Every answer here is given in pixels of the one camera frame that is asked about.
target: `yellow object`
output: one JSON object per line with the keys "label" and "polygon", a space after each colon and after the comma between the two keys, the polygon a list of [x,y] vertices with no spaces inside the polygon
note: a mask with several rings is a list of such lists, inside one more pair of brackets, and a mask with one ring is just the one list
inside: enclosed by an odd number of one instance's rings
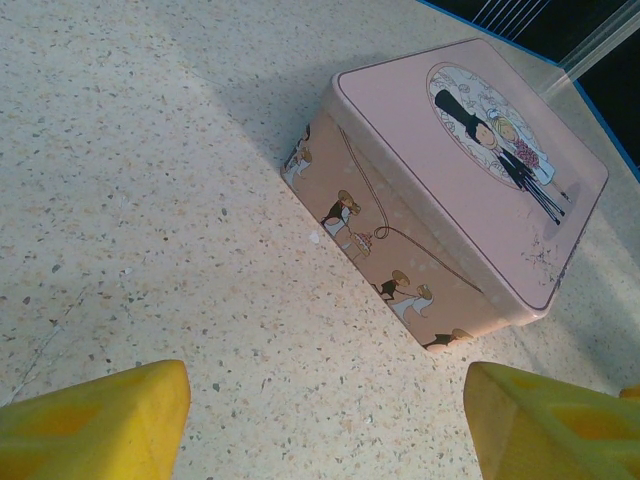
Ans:
{"label": "yellow object", "polygon": [[189,411],[167,360],[0,409],[0,480],[168,480]]}
{"label": "yellow object", "polygon": [[479,362],[464,407],[484,480],[640,479],[640,403]]}

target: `tin box side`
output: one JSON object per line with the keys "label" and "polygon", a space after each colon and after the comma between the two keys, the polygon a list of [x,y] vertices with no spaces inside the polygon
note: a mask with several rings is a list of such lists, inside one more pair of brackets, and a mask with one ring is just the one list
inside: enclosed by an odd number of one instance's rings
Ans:
{"label": "tin box side", "polygon": [[427,350],[507,324],[324,110],[302,135],[282,176]]}

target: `speckled floor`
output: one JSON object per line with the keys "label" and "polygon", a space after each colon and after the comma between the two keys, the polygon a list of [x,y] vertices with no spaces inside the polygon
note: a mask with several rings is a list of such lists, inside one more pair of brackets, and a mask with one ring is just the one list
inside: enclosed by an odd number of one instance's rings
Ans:
{"label": "speckled floor", "polygon": [[426,355],[275,166],[332,73],[476,34],[413,0],[244,3],[0,5],[0,403],[180,358],[176,479],[477,480],[469,362],[640,381],[640,186],[573,89],[552,107],[611,177],[552,314]]}

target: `pink tin box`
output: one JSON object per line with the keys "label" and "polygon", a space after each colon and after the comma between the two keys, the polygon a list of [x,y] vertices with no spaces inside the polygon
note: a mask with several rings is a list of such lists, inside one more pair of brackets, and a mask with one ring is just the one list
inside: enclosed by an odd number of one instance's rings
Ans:
{"label": "pink tin box", "polygon": [[335,75],[282,176],[438,351],[546,315],[608,173],[468,40]]}

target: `cartoon figure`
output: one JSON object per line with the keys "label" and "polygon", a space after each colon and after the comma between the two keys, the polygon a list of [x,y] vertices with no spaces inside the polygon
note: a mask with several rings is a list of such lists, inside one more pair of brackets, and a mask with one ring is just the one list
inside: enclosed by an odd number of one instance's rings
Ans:
{"label": "cartoon figure", "polygon": [[427,318],[423,310],[433,303],[433,295],[426,284],[420,285],[416,290],[418,292],[417,297],[412,295],[406,300],[391,305],[392,310],[396,312],[396,315],[400,317],[406,327],[411,325],[411,321],[405,316],[407,310],[412,309],[421,317]]}
{"label": "cartoon figure", "polygon": [[342,249],[352,261],[361,256],[368,257],[371,255],[372,238],[370,233],[352,233],[349,237],[351,242],[342,245]]}
{"label": "cartoon figure", "polygon": [[411,281],[409,277],[407,277],[400,270],[394,270],[391,272],[391,280],[384,282],[380,285],[380,290],[374,284],[371,284],[373,288],[380,294],[380,296],[387,294],[389,298],[383,298],[386,303],[389,303],[389,300],[394,300],[393,294],[396,292],[396,288],[400,287],[408,287],[411,285]]}
{"label": "cartoon figure", "polygon": [[472,338],[473,335],[470,335],[459,328],[454,328],[451,332],[451,335],[436,333],[436,339],[433,342],[423,345],[422,347],[425,350],[428,350],[432,345],[444,345],[445,347],[447,347],[451,342],[455,342],[456,340],[471,340]]}
{"label": "cartoon figure", "polygon": [[311,130],[309,125],[307,125],[305,135],[298,141],[298,144],[289,156],[289,160],[285,163],[282,169],[282,177],[284,178],[284,181],[287,182],[287,184],[294,192],[297,192],[294,186],[296,174],[300,178],[304,179],[304,177],[302,176],[302,171],[308,168],[313,161],[313,156],[311,155],[311,151],[307,146],[310,136]]}
{"label": "cartoon figure", "polygon": [[338,192],[338,201],[333,204],[327,216],[320,220],[320,223],[329,232],[329,235],[335,238],[344,227],[349,228],[347,226],[349,217],[359,213],[360,205],[353,200],[349,192],[340,190]]}
{"label": "cartoon figure", "polygon": [[560,192],[560,195],[571,203],[569,196],[553,179],[553,175],[556,170],[553,165],[549,163],[549,157],[547,154],[540,151],[531,142],[529,142],[520,129],[509,121],[509,119],[502,116],[495,108],[492,108],[487,112],[487,117],[489,118],[493,129],[505,142],[515,148],[516,157],[522,160],[524,164],[533,171],[537,180],[542,185],[552,184],[556,190]]}
{"label": "cartoon figure", "polygon": [[560,225],[556,212],[564,216],[564,211],[547,193],[542,190],[534,176],[533,171],[520,161],[515,155],[505,150],[498,143],[495,134],[484,121],[475,114],[469,114],[448,90],[440,90],[435,96],[435,104],[438,108],[452,116],[461,123],[466,134],[478,145],[491,151],[498,159],[509,177],[523,192],[528,192],[536,202],[549,215],[549,218]]}

